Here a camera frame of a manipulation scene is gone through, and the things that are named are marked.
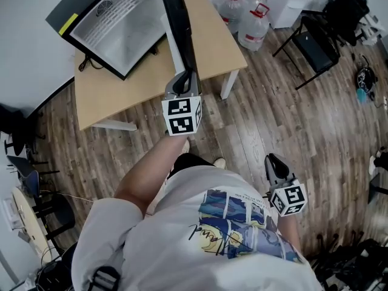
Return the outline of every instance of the wooden floor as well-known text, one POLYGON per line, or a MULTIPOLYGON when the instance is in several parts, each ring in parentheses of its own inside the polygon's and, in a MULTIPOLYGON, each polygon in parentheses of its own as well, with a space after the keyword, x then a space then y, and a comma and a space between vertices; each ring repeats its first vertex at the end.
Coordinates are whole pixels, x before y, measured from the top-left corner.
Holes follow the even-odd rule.
MULTIPOLYGON (((302 79, 295 67, 284 53, 271 55, 291 33, 291 29, 270 31, 257 53, 242 49, 249 67, 240 71, 227 100, 219 98, 222 77, 203 81, 203 119, 197 134, 190 137, 192 152, 210 162, 224 157, 227 168, 260 193, 269 188, 265 156, 275 152, 291 161, 309 194, 308 208, 298 215, 305 255, 317 251, 319 233, 326 240, 339 233, 345 243, 352 230, 379 238, 374 220, 388 215, 388 198, 379 196, 367 206, 367 166, 369 156, 388 143, 388 114, 371 102, 358 102, 356 66, 347 47, 341 49, 338 65, 297 92, 302 79)), ((287 49, 305 75, 311 76, 295 46, 287 49)), ((375 69, 376 102, 380 103, 383 95, 388 96, 388 71, 380 52, 360 45, 354 51, 365 54, 375 69)), ((136 132, 98 128, 80 132, 73 85, 54 97, 42 113, 39 128, 47 139, 39 140, 36 159, 48 160, 52 169, 61 171, 51 177, 57 190, 90 200, 112 196, 120 179, 166 129, 161 98, 155 98, 116 116, 136 122, 136 132)), ((388 176, 383 178, 388 184, 388 176)), ((77 240, 92 206, 80 199, 69 201, 77 225, 58 237, 63 247, 77 240)))

